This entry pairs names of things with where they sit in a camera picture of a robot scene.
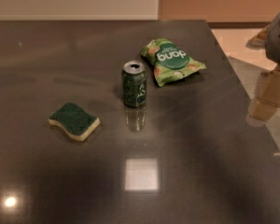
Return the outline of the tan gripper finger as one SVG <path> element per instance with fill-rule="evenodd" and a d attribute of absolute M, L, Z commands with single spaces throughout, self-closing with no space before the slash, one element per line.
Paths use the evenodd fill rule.
<path fill-rule="evenodd" d="M 248 108 L 252 120 L 267 121 L 280 108 L 280 64 L 274 70 L 261 72 L 254 98 Z"/>

